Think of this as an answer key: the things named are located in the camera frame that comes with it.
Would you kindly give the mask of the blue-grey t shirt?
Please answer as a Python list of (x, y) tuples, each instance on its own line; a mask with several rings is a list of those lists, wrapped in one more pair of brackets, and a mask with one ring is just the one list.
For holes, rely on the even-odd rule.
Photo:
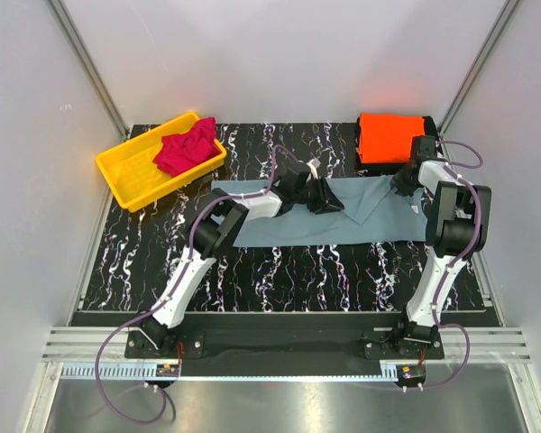
[(314, 214), (296, 204), (283, 216), (244, 223), (235, 247), (365, 244), (426, 239), (422, 191), (403, 197), (390, 186), (391, 176), (328, 179), (344, 205), (340, 211)]

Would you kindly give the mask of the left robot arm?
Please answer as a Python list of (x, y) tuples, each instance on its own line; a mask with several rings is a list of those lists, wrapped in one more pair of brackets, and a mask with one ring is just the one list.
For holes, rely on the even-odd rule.
[(244, 223), (283, 216), (296, 205), (316, 215), (344, 210), (327, 180), (310, 167), (289, 170), (253, 192), (212, 189), (190, 220), (177, 269), (151, 310), (142, 314), (139, 329), (145, 346), (158, 357), (170, 355), (177, 344), (174, 328), (182, 323), (206, 272), (233, 246)]

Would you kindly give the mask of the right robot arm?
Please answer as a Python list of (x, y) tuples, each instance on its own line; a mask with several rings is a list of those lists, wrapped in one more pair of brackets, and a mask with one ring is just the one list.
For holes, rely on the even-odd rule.
[(457, 173), (454, 169), (460, 165), (439, 157), (435, 137), (416, 136), (407, 164), (390, 183), (405, 197), (417, 189), (427, 189), (433, 196), (426, 222), (425, 269), (390, 333), (391, 350), (402, 357), (418, 358), (439, 342), (449, 291), (473, 254), (486, 244), (492, 190)]

